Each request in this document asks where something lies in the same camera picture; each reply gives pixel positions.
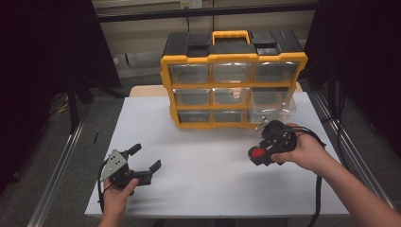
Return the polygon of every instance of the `hand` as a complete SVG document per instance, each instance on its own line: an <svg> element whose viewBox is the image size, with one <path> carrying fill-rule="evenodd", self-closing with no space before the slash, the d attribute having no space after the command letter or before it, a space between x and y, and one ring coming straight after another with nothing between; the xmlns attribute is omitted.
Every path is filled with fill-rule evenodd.
<svg viewBox="0 0 401 227"><path fill-rule="evenodd" d="M123 190L119 190L112 185L110 179L106 179L103 192L104 212L99 226L119 226L122 223L128 197L138 183L138 179L132 179Z"/></svg>
<svg viewBox="0 0 401 227"><path fill-rule="evenodd" d="M293 123L287 125L290 127L298 126ZM271 155L274 162L292 162L302 168L312 170L318 175L321 175L332 161L337 162L311 135L301 132L297 132L296 135L298 138L297 148L293 151Z"/></svg>

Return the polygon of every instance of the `gray floor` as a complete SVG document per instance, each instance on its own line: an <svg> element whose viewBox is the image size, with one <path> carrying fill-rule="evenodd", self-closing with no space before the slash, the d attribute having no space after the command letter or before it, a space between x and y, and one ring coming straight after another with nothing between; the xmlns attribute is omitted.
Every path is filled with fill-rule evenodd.
<svg viewBox="0 0 401 227"><path fill-rule="evenodd" d="M123 78L121 81L123 88L119 91L126 94L136 84L131 78ZM158 77L147 77L142 78L140 83L155 84L160 81ZM92 193L99 165L111 141L123 100L107 96L100 91L93 92L96 95L93 104L78 103L81 112L89 110L89 116L61 178L52 205L47 211L43 226L98 225L98 219L86 217L83 213ZM62 99L59 99L53 103L52 109L57 110L61 102ZM369 120L352 100L347 98L345 104L343 127L392 201L397 204L398 209L401 209L400 158L392 152L383 136L371 130ZM0 197L0 226L27 226L59 161L69 131L68 109L63 113L51 115L29 162L21 169L20 182L10 183ZM310 217L290 218L288 226L306 226L309 220ZM154 222L154 219L127 218L124 226L149 227ZM188 223L188 220L186 222L184 220L176 223L181 223L181 226L196 226L198 222ZM256 227L274 226L274 224L270 224L268 219L256 218L239 219L236 226ZM315 226L356 226L356 224L349 217L320 217Z"/></svg>

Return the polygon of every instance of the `table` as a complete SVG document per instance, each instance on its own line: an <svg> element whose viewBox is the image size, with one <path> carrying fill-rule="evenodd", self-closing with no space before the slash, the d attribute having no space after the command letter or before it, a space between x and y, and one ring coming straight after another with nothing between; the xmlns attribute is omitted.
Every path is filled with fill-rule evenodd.
<svg viewBox="0 0 401 227"><path fill-rule="evenodd" d="M296 122L316 132L338 160L307 93L295 93ZM262 139L244 129L183 130L174 126L166 96L128 97L124 101L107 154L136 143L131 169L147 170L158 159L162 167L152 184L135 189L127 216L136 218L282 218L315 212L316 175L293 163L255 166L248 149ZM100 217L94 188L85 215ZM347 215L323 181L322 215Z"/></svg>

